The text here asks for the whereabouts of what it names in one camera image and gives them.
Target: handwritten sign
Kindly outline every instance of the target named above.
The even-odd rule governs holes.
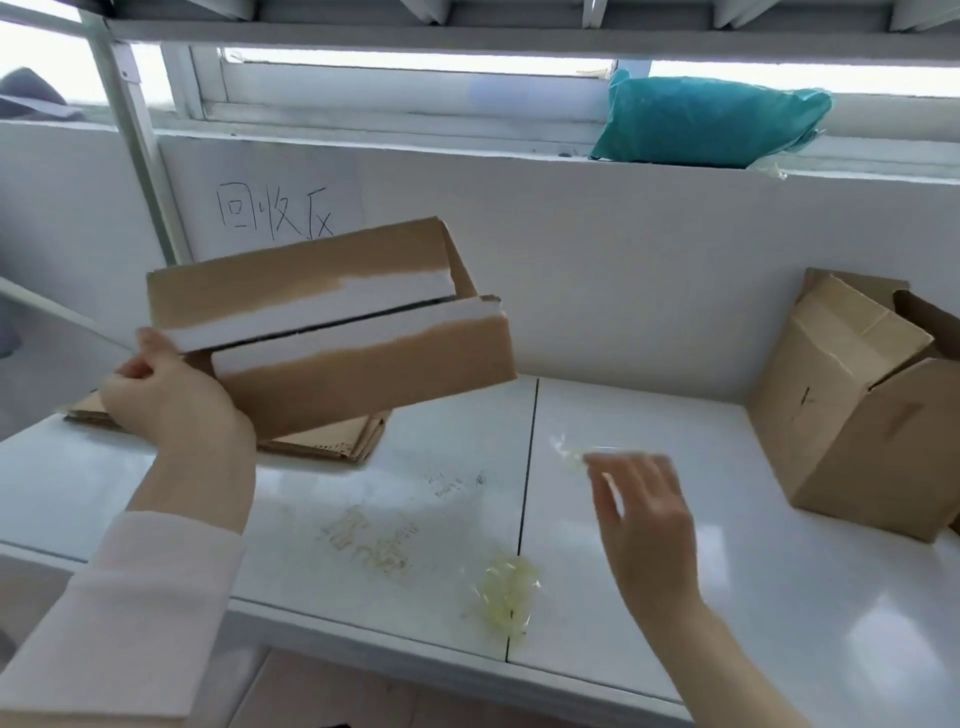
[[[163,154],[197,260],[364,227],[352,150],[165,137]]]

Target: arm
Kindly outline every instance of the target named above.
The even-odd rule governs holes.
[[[584,461],[620,594],[694,722],[705,728],[809,726],[701,598],[693,517],[669,458],[588,454]]]
[[[173,728],[203,678],[243,552],[253,429],[159,332],[138,342],[101,396],[156,459],[0,675],[0,726]]]

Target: window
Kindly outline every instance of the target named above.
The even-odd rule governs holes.
[[[654,61],[651,76],[706,76],[784,90],[960,98],[960,67]]]
[[[613,59],[194,47],[208,121],[342,141],[585,155]]]
[[[375,51],[288,50],[285,48],[225,48],[228,63],[286,63],[353,68],[393,68],[408,71],[458,71],[514,76],[610,77],[616,66],[600,59],[556,59],[537,56],[479,56],[454,53],[381,53]]]
[[[827,134],[960,142],[960,67],[616,61],[194,47],[194,118],[322,130],[330,140],[585,156],[607,81],[705,76],[834,94]]]
[[[80,20],[80,13],[76,8],[55,0],[8,2],[67,20]],[[147,104],[158,109],[172,109],[173,96],[159,46],[135,44],[133,55],[140,71],[141,88]],[[100,81],[96,62],[89,45],[82,37],[0,22],[0,78],[20,67],[33,69],[70,105],[107,105],[107,94]]]

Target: hand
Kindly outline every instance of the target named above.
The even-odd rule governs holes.
[[[693,517],[670,458],[589,453],[584,462],[613,578],[640,629],[646,633],[702,607]]]
[[[139,353],[100,387],[104,407],[128,432],[157,449],[254,442],[250,420],[220,383],[185,363],[155,328],[136,333]]]

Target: open cardboard box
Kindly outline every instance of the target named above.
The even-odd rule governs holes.
[[[810,269],[748,406],[788,500],[923,541],[960,513],[960,320]]]
[[[148,276],[154,325],[212,373],[260,440],[516,378],[500,300],[437,218]]]

